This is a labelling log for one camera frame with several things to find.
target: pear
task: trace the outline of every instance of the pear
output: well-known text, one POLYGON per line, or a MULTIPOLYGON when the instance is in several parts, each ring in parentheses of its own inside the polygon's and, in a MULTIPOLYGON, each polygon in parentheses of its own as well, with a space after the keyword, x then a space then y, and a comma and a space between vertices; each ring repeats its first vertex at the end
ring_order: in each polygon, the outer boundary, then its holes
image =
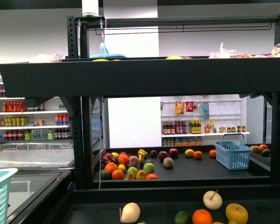
POLYGON ((131 173, 129 173, 126 175, 125 180, 134 180, 134 176, 131 173))
POLYGON ((119 209, 119 211, 120 211, 120 221, 126 224, 135 223, 140 216, 140 208, 134 202, 126 204, 123 207, 122 213, 121 213, 121 208, 119 209))

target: white pear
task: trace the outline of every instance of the white pear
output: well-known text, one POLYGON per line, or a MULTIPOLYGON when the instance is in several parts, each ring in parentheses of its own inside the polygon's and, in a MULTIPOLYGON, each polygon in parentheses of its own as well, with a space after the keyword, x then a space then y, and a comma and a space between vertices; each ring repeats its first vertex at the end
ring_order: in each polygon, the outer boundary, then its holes
POLYGON ((122 214, 120 215, 120 221, 126 224, 135 223, 139 216, 140 208, 136 203, 132 202, 123 207, 122 214))
POLYGON ((210 210, 217 210, 222 205, 222 198, 217 191, 208 191, 203 196, 204 205, 210 210))

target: pear stem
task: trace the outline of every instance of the pear stem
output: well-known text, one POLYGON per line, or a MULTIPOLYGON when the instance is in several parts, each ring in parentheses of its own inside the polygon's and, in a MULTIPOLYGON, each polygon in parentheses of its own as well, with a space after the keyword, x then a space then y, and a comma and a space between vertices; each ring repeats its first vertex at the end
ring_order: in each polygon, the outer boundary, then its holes
MULTIPOLYGON (((218 190, 216 190, 216 192, 213 194, 213 196, 214 196, 217 192, 218 192, 218 190)), ((213 199, 213 196, 212 196, 212 197, 210 197, 210 200, 212 200, 212 199, 213 199)))

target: orange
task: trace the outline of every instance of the orange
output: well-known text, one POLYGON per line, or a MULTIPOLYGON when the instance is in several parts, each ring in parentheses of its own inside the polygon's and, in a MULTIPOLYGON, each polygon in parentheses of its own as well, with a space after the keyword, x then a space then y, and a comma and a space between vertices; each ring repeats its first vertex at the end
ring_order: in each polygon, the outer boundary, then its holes
POLYGON ((158 179, 158 178, 159 177, 157 174, 148 174, 145 179, 151 180, 151 179, 158 179))
POLYGON ((216 150, 215 149, 210 150, 210 158, 213 158, 213 159, 216 158, 216 150))
POLYGON ((112 173, 117 170, 118 167, 114 162, 109 162, 104 169, 109 172, 110 176, 112 176, 112 173))
POLYGON ((120 169, 114 170, 112 173, 113 180, 123 180, 124 177, 125 177, 125 174, 120 169))
POLYGON ((197 160, 201 159, 203 156, 202 152, 201 151, 196 151, 193 153, 193 157, 197 160))
POLYGON ((196 210, 192 217, 193 224, 212 224, 213 219, 205 209, 196 210))
POLYGON ((120 154, 118 156, 118 163, 126 166, 127 164, 130 163, 130 158, 125 154, 120 154))

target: plastic basket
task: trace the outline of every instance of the plastic basket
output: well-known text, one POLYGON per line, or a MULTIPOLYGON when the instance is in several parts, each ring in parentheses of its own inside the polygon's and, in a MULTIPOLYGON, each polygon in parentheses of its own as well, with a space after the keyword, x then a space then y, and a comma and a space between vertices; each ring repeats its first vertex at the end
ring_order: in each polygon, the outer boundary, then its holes
POLYGON ((0 224, 6 223, 10 178, 16 168, 0 169, 0 224))
POLYGON ((231 170, 248 169, 250 154, 252 149, 244 145, 245 136, 241 133, 224 134, 221 141, 214 143, 216 147, 216 159, 225 167, 231 170), (226 135, 242 135, 241 142, 236 141, 223 141, 226 135))

